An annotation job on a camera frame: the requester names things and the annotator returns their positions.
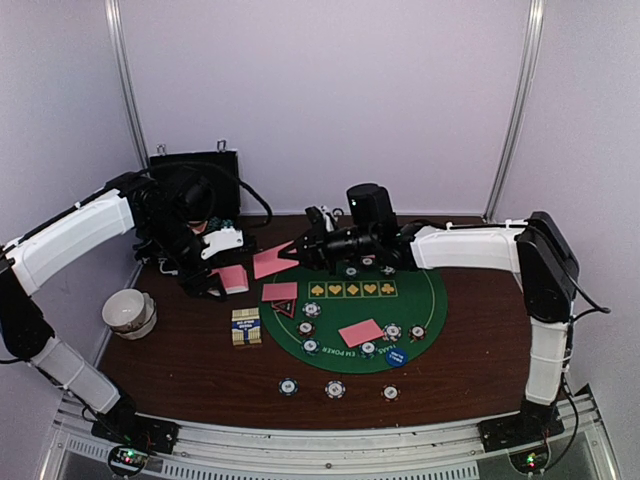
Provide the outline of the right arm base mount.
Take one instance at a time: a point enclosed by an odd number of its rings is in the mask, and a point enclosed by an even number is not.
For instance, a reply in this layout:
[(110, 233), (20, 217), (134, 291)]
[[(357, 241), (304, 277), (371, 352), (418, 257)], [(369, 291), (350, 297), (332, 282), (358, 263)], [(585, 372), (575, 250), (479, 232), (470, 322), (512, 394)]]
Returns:
[(523, 420), (519, 415), (512, 415), (481, 421), (478, 430), (484, 451), (493, 452), (542, 442), (546, 436), (563, 433), (565, 427), (561, 420), (552, 420), (548, 425), (542, 425), (537, 421)]

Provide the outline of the white ceramic bowl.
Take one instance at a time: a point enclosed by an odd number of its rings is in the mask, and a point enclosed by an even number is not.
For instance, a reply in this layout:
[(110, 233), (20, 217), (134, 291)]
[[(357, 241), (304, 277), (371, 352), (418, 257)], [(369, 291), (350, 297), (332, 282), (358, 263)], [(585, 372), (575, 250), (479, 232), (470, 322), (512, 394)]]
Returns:
[(107, 299), (102, 308), (102, 319), (110, 328), (142, 320), (145, 310), (143, 293), (136, 289), (123, 289)]

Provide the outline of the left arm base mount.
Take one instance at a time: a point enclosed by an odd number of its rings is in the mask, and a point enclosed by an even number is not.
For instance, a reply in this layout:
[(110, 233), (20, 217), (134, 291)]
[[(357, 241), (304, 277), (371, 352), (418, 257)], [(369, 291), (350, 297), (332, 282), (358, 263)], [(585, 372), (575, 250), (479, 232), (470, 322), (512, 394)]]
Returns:
[(107, 427), (105, 423), (96, 420), (91, 434), (148, 453), (171, 454), (178, 439), (179, 429), (179, 425), (172, 421), (136, 416), (133, 429), (129, 433), (125, 433), (120, 427)]

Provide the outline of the green chip mat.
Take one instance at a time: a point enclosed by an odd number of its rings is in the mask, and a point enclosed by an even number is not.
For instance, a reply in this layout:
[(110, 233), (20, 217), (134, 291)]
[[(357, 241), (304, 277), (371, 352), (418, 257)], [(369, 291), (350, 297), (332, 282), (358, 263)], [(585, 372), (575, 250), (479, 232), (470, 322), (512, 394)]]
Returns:
[(302, 342), (301, 348), (307, 355), (316, 355), (321, 351), (321, 343), (315, 338), (306, 338)]
[(360, 356), (363, 358), (373, 358), (376, 355), (377, 347), (374, 342), (364, 342), (359, 346)]

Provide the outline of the card deck in case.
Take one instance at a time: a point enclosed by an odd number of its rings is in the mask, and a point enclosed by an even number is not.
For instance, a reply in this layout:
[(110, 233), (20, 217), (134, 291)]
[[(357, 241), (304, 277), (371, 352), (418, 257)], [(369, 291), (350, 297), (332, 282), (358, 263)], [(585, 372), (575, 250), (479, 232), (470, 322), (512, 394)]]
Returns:
[(195, 233), (195, 234), (202, 234), (206, 228), (207, 228), (207, 222), (200, 222), (200, 223), (190, 223), (189, 224), (189, 228)]

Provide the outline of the green chip stack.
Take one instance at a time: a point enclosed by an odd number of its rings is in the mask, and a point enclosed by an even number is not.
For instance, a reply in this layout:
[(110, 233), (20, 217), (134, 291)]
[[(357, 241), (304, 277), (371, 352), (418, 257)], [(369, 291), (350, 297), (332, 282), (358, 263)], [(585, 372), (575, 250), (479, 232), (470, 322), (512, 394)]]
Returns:
[(284, 378), (279, 382), (278, 391), (284, 396), (292, 396), (299, 391), (299, 384), (293, 378)]

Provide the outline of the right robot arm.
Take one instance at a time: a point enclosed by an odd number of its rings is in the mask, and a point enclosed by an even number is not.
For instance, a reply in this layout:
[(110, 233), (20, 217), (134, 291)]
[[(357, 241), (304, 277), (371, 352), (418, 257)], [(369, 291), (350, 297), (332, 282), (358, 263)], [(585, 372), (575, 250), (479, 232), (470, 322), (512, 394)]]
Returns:
[(393, 213), (356, 214), (354, 224), (328, 230), (316, 207), (306, 210), (309, 230), (279, 250), (282, 259), (311, 270), (334, 271), (342, 260), (374, 256), (396, 270), (475, 268), (514, 275), (531, 321), (529, 376), (513, 433), (530, 442), (549, 429), (578, 321), (574, 302), (590, 313), (609, 313), (580, 286), (579, 264), (551, 216), (543, 211), (515, 222), (445, 225), (416, 220), (399, 225)]

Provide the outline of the dealt red card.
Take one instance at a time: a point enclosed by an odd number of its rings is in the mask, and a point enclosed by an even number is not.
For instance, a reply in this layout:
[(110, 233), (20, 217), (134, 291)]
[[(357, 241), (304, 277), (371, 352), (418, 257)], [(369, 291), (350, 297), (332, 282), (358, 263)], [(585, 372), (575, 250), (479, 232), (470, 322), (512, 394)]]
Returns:
[(278, 302), (296, 300), (298, 298), (298, 283), (265, 283), (262, 288), (262, 302)]
[(279, 257), (279, 252), (292, 244), (293, 242), (289, 241), (256, 253), (253, 256), (254, 279), (259, 280), (297, 267), (299, 265), (298, 261)]
[(343, 327), (338, 333), (347, 347), (353, 348), (384, 336), (384, 331), (374, 319), (368, 319)]

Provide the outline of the aluminium front rail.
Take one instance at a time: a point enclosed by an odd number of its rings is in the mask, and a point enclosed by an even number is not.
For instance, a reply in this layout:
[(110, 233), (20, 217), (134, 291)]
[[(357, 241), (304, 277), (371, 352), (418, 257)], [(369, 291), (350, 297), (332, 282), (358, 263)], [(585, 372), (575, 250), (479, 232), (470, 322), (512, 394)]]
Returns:
[[(595, 399), (574, 397), (579, 427), (544, 475), (516, 470), (517, 453), (544, 442), (484, 448), (478, 424), (501, 416), (413, 427), (268, 430), (172, 420), (173, 453), (132, 479), (623, 479)], [(122, 479), (107, 464), (113, 443), (91, 435), (81, 404), (63, 397), (35, 479)]]

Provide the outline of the blue small blind button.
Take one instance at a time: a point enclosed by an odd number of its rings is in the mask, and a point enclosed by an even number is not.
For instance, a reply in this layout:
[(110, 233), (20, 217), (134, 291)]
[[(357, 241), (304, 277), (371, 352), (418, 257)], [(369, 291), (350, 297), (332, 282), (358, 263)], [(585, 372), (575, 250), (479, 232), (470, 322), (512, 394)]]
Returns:
[(409, 362), (409, 354), (401, 348), (391, 348), (385, 353), (385, 361), (391, 368), (401, 368)]

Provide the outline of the black poker case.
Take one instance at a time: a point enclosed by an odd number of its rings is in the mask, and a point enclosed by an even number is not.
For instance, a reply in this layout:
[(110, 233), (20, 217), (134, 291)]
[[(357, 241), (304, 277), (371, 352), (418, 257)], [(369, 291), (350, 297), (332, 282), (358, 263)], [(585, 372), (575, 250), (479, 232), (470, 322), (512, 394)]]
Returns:
[[(239, 161), (235, 151), (155, 155), (150, 158), (149, 166), (150, 176), (164, 188), (188, 225), (193, 222), (207, 222), (208, 225), (210, 219), (219, 217), (232, 219), (234, 228), (241, 230), (236, 224), (241, 201)], [(193, 233), (202, 237), (210, 232), (212, 230), (207, 227), (202, 234)], [(248, 234), (243, 234), (242, 247), (218, 254), (238, 255), (248, 249), (251, 240)]]

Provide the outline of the red black chip stack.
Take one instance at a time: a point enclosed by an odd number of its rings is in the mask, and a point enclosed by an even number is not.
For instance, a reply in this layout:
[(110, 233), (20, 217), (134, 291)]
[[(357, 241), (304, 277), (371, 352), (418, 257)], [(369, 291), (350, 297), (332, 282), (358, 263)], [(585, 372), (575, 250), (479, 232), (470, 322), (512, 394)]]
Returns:
[(384, 385), (381, 389), (381, 396), (386, 402), (395, 402), (399, 399), (401, 390), (395, 384)]

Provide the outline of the teal chips in case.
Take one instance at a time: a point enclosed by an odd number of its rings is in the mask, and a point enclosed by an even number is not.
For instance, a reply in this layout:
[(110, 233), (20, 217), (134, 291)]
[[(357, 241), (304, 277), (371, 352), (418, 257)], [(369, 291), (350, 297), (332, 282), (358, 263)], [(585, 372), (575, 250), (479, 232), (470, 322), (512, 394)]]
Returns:
[(207, 227), (212, 231), (218, 231), (222, 229), (234, 228), (235, 223), (232, 219), (213, 217), (209, 220)]

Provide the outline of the blue white chip stack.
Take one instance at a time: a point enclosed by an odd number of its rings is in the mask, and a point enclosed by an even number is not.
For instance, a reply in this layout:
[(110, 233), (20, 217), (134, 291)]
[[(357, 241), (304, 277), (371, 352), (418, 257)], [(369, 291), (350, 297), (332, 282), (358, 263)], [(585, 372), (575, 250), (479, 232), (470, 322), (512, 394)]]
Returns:
[(346, 393), (346, 386), (340, 380), (331, 380), (325, 385), (325, 394), (330, 399), (340, 399)]

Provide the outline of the red-backed card deck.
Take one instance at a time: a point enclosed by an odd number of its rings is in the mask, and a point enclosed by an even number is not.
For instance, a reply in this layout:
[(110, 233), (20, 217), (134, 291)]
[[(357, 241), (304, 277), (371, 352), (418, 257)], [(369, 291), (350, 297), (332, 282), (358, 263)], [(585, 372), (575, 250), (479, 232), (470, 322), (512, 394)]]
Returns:
[(239, 294), (249, 291), (249, 279), (246, 269), (242, 265), (226, 266), (214, 269), (212, 276), (219, 275), (222, 286), (227, 294)]

